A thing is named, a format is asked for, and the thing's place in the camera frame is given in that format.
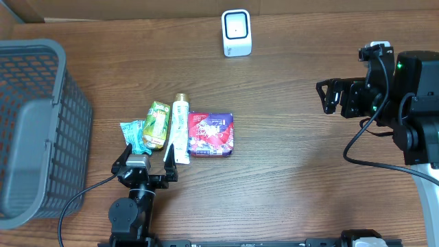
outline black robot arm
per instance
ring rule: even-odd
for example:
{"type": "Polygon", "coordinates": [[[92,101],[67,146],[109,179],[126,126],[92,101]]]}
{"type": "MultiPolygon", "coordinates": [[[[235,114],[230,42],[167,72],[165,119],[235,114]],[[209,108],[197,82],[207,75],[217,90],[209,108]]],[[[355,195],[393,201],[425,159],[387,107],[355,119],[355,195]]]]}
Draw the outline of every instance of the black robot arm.
{"type": "Polygon", "coordinates": [[[361,48],[359,60],[368,63],[365,78],[317,83],[323,111],[334,113],[340,103],[345,118],[368,116],[378,126],[393,129],[378,136],[392,136],[411,169],[347,157],[370,121],[346,146],[343,157],[358,165],[411,174],[423,206],[427,241],[429,246],[439,246],[439,53],[405,51],[398,55],[394,68],[393,47],[379,43],[361,48]]]}
{"type": "Polygon", "coordinates": [[[167,189],[169,182],[177,182],[178,172],[171,145],[165,161],[165,175],[150,173],[148,156],[131,154],[131,145],[113,163],[111,173],[130,189],[127,198],[116,200],[110,207],[111,237],[108,244],[98,246],[161,247],[157,236],[150,232],[152,207],[156,189],[167,189]]]}

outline snack bag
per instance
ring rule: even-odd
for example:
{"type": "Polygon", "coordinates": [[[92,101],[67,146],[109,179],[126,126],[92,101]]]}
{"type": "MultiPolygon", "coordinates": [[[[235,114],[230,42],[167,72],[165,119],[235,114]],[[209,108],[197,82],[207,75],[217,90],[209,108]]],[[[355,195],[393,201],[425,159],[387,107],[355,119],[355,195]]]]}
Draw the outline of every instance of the snack bag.
{"type": "Polygon", "coordinates": [[[143,125],[145,121],[136,120],[131,123],[121,123],[123,137],[125,137],[126,145],[132,145],[133,154],[148,154],[151,155],[151,149],[145,147],[142,141],[143,125]]]}
{"type": "Polygon", "coordinates": [[[189,150],[192,156],[228,156],[233,150],[231,113],[189,113],[189,150]]]}

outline green juice pouch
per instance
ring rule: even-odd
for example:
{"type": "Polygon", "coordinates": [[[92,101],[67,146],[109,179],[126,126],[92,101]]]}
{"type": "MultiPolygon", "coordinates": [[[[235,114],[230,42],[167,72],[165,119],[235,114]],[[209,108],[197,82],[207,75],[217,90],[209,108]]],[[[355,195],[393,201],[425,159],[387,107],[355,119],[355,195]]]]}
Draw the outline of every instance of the green juice pouch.
{"type": "Polygon", "coordinates": [[[151,105],[143,127],[143,142],[150,149],[161,149],[166,141],[170,107],[160,102],[151,105]]]}

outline basket mesh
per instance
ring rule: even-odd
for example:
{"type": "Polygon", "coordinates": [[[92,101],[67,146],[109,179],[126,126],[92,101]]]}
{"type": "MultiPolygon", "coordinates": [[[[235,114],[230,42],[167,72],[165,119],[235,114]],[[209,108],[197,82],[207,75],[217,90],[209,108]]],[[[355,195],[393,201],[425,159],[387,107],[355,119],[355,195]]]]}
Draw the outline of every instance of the basket mesh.
{"type": "MultiPolygon", "coordinates": [[[[53,98],[58,57],[50,49],[29,53],[0,54],[0,191],[5,186],[8,155],[14,138],[14,125],[20,108],[33,99],[53,98]]],[[[47,190],[34,217],[58,217],[67,200],[85,186],[86,164],[92,124],[92,109],[85,95],[66,71],[51,151],[47,190]]],[[[31,206],[38,188],[11,193],[11,211],[2,217],[17,216],[31,206]]],[[[67,212],[81,207],[78,198],[67,212]]]]}

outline wood grain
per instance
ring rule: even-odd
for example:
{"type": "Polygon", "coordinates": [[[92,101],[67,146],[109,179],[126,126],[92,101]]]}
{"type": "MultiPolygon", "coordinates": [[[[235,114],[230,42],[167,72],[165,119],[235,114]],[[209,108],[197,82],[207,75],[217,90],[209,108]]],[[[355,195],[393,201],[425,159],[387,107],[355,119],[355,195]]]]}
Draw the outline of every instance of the wood grain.
{"type": "MultiPolygon", "coordinates": [[[[229,158],[193,158],[159,191],[153,230],[162,239],[293,240],[373,228],[425,246],[412,179],[360,167],[342,150],[359,119],[324,115],[315,91],[325,78],[364,76],[357,49],[389,40],[396,52],[439,50],[439,11],[299,14],[252,18],[253,53],[225,59],[218,18],[17,25],[13,37],[52,38],[95,110],[87,185],[110,174],[124,149],[119,123],[142,119],[154,100],[188,93],[191,110],[232,112],[229,158]]],[[[162,172],[163,152],[152,164],[162,172]]],[[[365,134],[351,156],[401,165],[390,138],[365,134]]],[[[110,235],[108,208],[128,190],[117,181],[86,195],[65,219],[66,246],[110,235]]],[[[57,220],[0,232],[3,246],[56,246],[57,220]]]]}

